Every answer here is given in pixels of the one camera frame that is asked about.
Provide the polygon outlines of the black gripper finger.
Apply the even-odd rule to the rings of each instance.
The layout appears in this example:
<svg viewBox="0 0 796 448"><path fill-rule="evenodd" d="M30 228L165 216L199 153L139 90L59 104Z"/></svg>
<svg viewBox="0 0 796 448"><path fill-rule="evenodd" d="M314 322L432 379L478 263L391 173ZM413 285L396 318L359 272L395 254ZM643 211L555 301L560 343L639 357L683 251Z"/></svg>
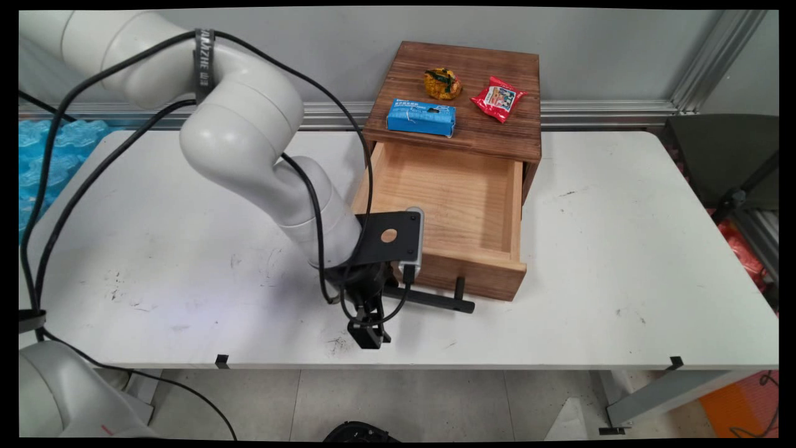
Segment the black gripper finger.
<svg viewBox="0 0 796 448"><path fill-rule="evenodd" d="M355 312L354 319L350 320L348 324L349 334L359 348L363 350L377 349L377 335L373 332L373 327L354 322L358 320L367 323L372 314L371 306L369 304L356 304Z"/></svg>
<svg viewBox="0 0 796 448"><path fill-rule="evenodd" d="M384 324L376 324L376 321L381 322L384 318L386 318L386 313L384 313L382 297L373 297L368 301L368 323L371 324L368 334L372 340L371 346L373 348L380 348L383 344L392 341L392 338L390 338L384 328Z"/></svg>

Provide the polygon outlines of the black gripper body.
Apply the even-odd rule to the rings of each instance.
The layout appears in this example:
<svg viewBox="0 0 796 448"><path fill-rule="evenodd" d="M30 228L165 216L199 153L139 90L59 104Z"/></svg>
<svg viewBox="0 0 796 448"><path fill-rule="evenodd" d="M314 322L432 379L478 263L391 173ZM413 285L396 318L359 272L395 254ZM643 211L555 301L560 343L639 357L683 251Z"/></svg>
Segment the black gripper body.
<svg viewBox="0 0 796 448"><path fill-rule="evenodd" d="M331 284L341 296L336 299L352 301L355 304L367 303L375 297L381 298L384 287L392 284L392 266L387 262L353 266L335 266L324 270L326 282Z"/></svg>

